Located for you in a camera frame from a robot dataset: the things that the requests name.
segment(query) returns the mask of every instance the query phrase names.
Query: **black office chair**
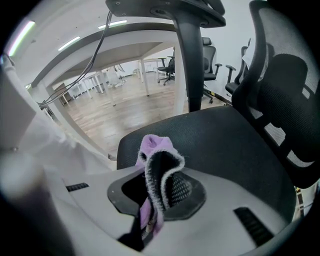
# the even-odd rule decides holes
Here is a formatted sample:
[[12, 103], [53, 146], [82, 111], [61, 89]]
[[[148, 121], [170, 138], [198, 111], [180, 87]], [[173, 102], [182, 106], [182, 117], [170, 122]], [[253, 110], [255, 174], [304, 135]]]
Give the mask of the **black office chair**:
[[[239, 184], [290, 222], [294, 185], [307, 188], [320, 177], [320, 72], [285, 15], [266, 1], [249, 6], [255, 53], [233, 107], [174, 116], [128, 134], [118, 147], [117, 168], [135, 165], [145, 135], [167, 136], [186, 167]], [[192, 105], [198, 98], [188, 96], [191, 111], [199, 110]]]
[[163, 58], [161, 58], [163, 66], [158, 67], [159, 71], [166, 72], [165, 75], [167, 77], [161, 78], [158, 80], [158, 84], [159, 84], [161, 80], [166, 79], [163, 83], [164, 86], [166, 85], [166, 83], [168, 81], [175, 80], [175, 75], [174, 75], [174, 73], [176, 72], [176, 70], [175, 70], [175, 51], [173, 51], [173, 56], [168, 56], [168, 57], [171, 58], [168, 66], [165, 66], [165, 61]]
[[227, 84], [225, 85], [225, 89], [231, 95], [239, 87], [240, 83], [244, 80], [244, 78], [248, 72], [248, 66], [245, 63], [245, 61], [242, 59], [243, 56], [246, 54], [247, 49], [248, 49], [248, 46], [243, 46], [241, 48], [241, 67], [240, 67], [238, 75], [234, 79], [234, 82], [231, 82], [231, 77], [232, 77], [232, 72], [235, 71], [236, 69], [231, 65], [225, 65], [229, 69], [229, 75], [228, 75]]
[[[217, 63], [215, 64], [215, 73], [213, 73], [213, 60], [215, 57], [215, 54], [217, 52], [217, 49], [212, 46], [211, 39], [209, 37], [202, 37], [202, 45], [203, 45], [203, 61], [204, 61], [204, 81], [212, 81], [217, 79], [219, 67], [222, 66], [222, 64]], [[203, 88], [203, 94], [210, 98], [209, 103], [213, 103], [213, 93], [206, 89]]]

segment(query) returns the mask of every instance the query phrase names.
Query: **fluorescent light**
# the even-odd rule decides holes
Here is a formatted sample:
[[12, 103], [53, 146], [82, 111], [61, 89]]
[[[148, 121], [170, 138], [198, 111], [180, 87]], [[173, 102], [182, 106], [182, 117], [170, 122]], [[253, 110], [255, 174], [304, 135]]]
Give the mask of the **fluorescent light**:
[[67, 42], [66, 44], [64, 44], [63, 46], [61, 46], [58, 51], [63, 50], [64, 48], [66, 48], [67, 46], [71, 45], [74, 41], [77, 41], [78, 39], [80, 39], [80, 36], [77, 36], [76, 38], [70, 40], [69, 42]]
[[[127, 23], [126, 20], [120, 20], [120, 21], [115, 21], [115, 22], [111, 22], [110, 25], [109, 25], [109, 28], [111, 26], [115, 26], [115, 25], [119, 25], [119, 24], [122, 24], [122, 23]], [[104, 29], [106, 27], [106, 25], [102, 25], [102, 26], [98, 26], [98, 29]]]
[[17, 38], [15, 39], [13, 45], [11, 46], [10, 50], [9, 50], [9, 56], [12, 56], [15, 54], [16, 49], [18, 48], [19, 44], [21, 43], [22, 39], [24, 39], [25, 35], [28, 33], [28, 31], [33, 27], [33, 25], [35, 24], [34, 21], [29, 21], [24, 28], [22, 29], [22, 31], [20, 32], [20, 34], [17, 36]]

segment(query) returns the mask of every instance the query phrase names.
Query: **ceiling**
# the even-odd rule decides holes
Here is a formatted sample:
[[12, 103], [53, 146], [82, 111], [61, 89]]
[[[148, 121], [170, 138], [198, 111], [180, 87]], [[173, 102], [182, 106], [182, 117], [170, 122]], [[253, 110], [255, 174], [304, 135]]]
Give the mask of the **ceiling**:
[[[138, 60], [142, 55], [158, 46], [159, 44], [161, 44], [161, 42], [136, 43], [101, 52], [96, 56], [90, 72], [101, 71], [105, 68], [113, 66], [115, 63], [123, 63], [127, 62], [128, 60]], [[60, 77], [58, 77], [52, 84], [57, 84], [66, 79], [80, 75], [88, 65], [89, 61], [90, 58], [73, 66]]]
[[[106, 23], [108, 8], [104, 0], [43, 0], [26, 20], [35, 22], [23, 39], [12, 60], [17, 75], [24, 85], [31, 83], [40, 71], [60, 51], [58, 49], [79, 36], [84, 38], [99, 31]], [[160, 22], [171, 20], [145, 17], [112, 17], [111, 22], [126, 19], [127, 23]]]

